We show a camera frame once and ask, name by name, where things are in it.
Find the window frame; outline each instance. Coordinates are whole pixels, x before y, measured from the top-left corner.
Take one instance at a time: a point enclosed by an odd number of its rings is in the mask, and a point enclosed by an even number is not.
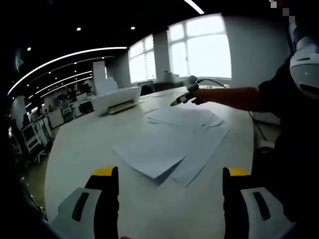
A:
[[[185,21],[181,21],[181,22],[178,22],[176,24],[173,24],[171,26],[168,27],[168,47],[169,47],[169,61],[171,62],[171,67],[174,68],[174,66],[172,65],[173,63],[173,59],[172,59],[172,52],[171,52],[171,48],[173,45],[177,44],[177,43],[181,43],[183,42],[185,44],[185,49],[186,49],[186,65],[187,65],[187,73],[188,75],[190,75],[190,66],[189,66],[189,51],[188,51],[188,41],[191,40],[191,39],[194,39],[194,38],[198,38],[198,37],[204,37],[204,36],[212,36],[212,35],[226,35],[227,38],[228,38],[228,35],[227,35],[227,32],[226,32],[226,27],[225,27],[225,22],[223,21],[223,30],[220,31],[220,32],[216,32],[216,33],[204,33],[204,34],[199,34],[199,35],[196,35],[196,36],[188,36],[187,35],[187,29],[186,29],[186,24],[189,22],[189,21],[192,21],[192,20],[195,20],[197,18],[204,18],[204,17],[212,17],[212,16],[219,16],[222,18],[222,16],[220,14],[213,14],[213,15],[206,15],[206,16],[200,16],[200,17],[196,17],[196,18],[191,18],[191,19],[188,19],[188,20],[185,20]],[[183,29],[183,37],[181,39],[178,39],[178,40],[171,40],[171,31],[170,31],[170,28],[173,27],[173,26],[176,26],[176,25],[179,25],[181,24],[182,26],[182,29]],[[211,78],[211,79],[216,79],[216,80],[220,80],[221,82],[223,82],[223,84],[225,83],[228,83],[229,84],[229,81],[231,81],[231,77],[228,78],[228,77],[205,77],[205,78]]]
[[[147,39],[148,39],[149,37],[152,37],[153,47],[150,48],[150,49],[148,49],[148,50],[146,50],[146,41],[147,41]],[[143,45],[143,51],[142,51],[140,54],[135,55],[134,57],[131,57],[130,49],[131,49],[132,47],[134,47],[135,45],[141,43],[141,42],[142,42],[142,45]],[[130,49],[129,49],[128,55],[129,55],[129,71],[130,71],[130,81],[131,81],[131,84],[138,84],[138,83],[141,83],[141,82],[146,82],[146,81],[150,81],[150,80],[155,79],[155,78],[156,78],[156,64],[155,64],[155,53],[154,53],[154,36],[151,34],[151,35],[148,35],[148,36],[144,37],[144,38],[141,39],[140,41],[138,41],[138,42],[136,42],[135,44],[133,44],[133,45],[130,47]],[[153,78],[148,79],[148,75],[151,74],[151,72],[148,72],[147,54],[148,54],[148,53],[151,53],[151,52],[153,52],[153,55],[154,55],[155,74],[154,74]],[[131,60],[133,60],[133,59],[135,59],[135,58],[137,58],[137,57],[139,57],[139,56],[141,56],[141,55],[143,55],[143,58],[144,58],[145,71],[146,71],[146,79],[141,80],[141,81],[132,81]]]

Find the white wall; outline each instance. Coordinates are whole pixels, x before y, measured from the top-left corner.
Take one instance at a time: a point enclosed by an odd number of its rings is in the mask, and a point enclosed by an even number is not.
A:
[[[106,66],[108,77],[112,76],[119,88],[132,86],[129,67],[129,52],[117,57]]]
[[[164,71],[170,72],[168,32],[162,31],[153,36],[156,78],[161,80]]]
[[[290,53],[283,26],[245,17],[229,16],[224,21],[231,55],[231,87],[257,87],[273,78]],[[254,113],[254,118],[279,122],[272,114]]]
[[[16,121],[19,129],[22,128],[23,116],[26,113],[24,96],[16,97],[11,105],[11,118]]]

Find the black sleeve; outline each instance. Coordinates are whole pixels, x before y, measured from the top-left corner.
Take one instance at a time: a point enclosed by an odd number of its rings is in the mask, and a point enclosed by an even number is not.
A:
[[[300,95],[290,75],[290,57],[277,70],[276,75],[271,80],[261,83],[258,89],[269,112],[279,118],[288,112]]]

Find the ceiling light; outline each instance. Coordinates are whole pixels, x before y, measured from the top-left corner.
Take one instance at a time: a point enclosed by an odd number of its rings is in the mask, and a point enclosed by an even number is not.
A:
[[[59,89],[61,89],[61,88],[63,88],[63,87],[66,87],[66,86],[68,86],[68,85],[71,85],[71,84],[73,84],[73,83],[76,83],[76,82],[79,82],[79,81],[84,81],[84,80],[87,80],[87,79],[90,79],[90,78],[92,78],[92,76],[89,76],[89,77],[86,77],[86,78],[83,78],[83,79],[80,79],[80,80],[77,80],[77,81],[73,81],[73,82],[71,82],[71,83],[66,84],[65,86],[60,86],[60,87],[54,89],[53,91],[57,91],[57,90],[59,90]],[[44,97],[44,96],[46,96],[47,94],[52,93],[53,91],[48,92],[48,93],[45,93],[43,96],[41,96],[41,98]]]
[[[43,91],[43,90],[45,90],[45,89],[47,89],[47,88],[49,88],[49,87],[51,87],[51,86],[54,86],[54,85],[56,85],[56,84],[59,84],[59,83],[62,82],[62,81],[66,81],[66,80],[71,79],[71,78],[73,78],[73,77],[80,76],[80,75],[84,75],[84,74],[87,74],[87,73],[90,73],[90,72],[92,72],[92,71],[86,71],[86,72],[83,72],[83,73],[80,73],[80,74],[77,74],[77,75],[74,75],[74,76],[67,77],[67,78],[62,79],[62,80],[60,80],[60,81],[57,81],[57,82],[55,82],[55,83],[53,83],[53,84],[51,84],[51,85],[49,85],[49,86],[44,87],[43,89],[41,89],[41,90],[35,92],[35,94],[38,94],[39,92],[41,92],[41,91]]]
[[[184,0],[186,3],[188,3],[193,9],[195,9],[199,14],[204,14],[204,11],[200,9],[199,6],[196,5],[192,0]]]
[[[48,61],[38,67],[36,67],[35,69],[33,69],[32,71],[30,71],[29,73],[27,73],[25,76],[23,76],[20,80],[18,80],[9,90],[9,92],[7,93],[7,95],[9,95],[11,93],[11,91],[18,85],[21,83],[21,81],[23,81],[25,78],[27,78],[29,75],[31,75],[32,73],[36,72],[37,70],[41,69],[42,67],[45,67],[53,62],[56,62],[58,60],[70,57],[70,56],[75,56],[75,55],[79,55],[79,54],[83,54],[83,53],[87,53],[87,52],[93,52],[93,51],[104,51],[104,50],[120,50],[120,49],[127,49],[127,47],[125,46],[119,46],[119,47],[103,47],[103,48],[96,48],[96,49],[90,49],[90,50],[85,50],[85,51],[78,51],[78,52],[74,52],[65,56],[61,56],[58,57],[56,59],[53,59],[51,61]]]

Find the cable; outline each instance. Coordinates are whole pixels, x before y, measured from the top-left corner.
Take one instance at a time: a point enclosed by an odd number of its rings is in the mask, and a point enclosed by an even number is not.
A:
[[[225,87],[223,84],[221,84],[221,83],[219,83],[219,82],[217,82],[217,81],[215,81],[215,80],[212,80],[212,79],[201,79],[201,80],[198,80],[197,82],[200,83],[200,82],[202,82],[202,81],[211,81],[211,82],[214,82],[214,83],[216,83],[216,84],[218,84],[218,85],[220,85],[221,87],[223,87],[223,88],[226,89],[226,87]],[[256,120],[253,118],[253,116],[251,115],[251,113],[250,113],[249,111],[247,111],[247,112],[248,112],[248,114],[250,115],[251,119],[253,120],[253,123],[254,123],[255,126],[257,127],[257,129],[258,129],[258,131],[259,131],[261,137],[263,138],[263,140],[264,140],[264,141],[267,141],[267,138],[265,137],[265,135],[264,135],[263,132],[261,131],[259,125],[256,123]]]

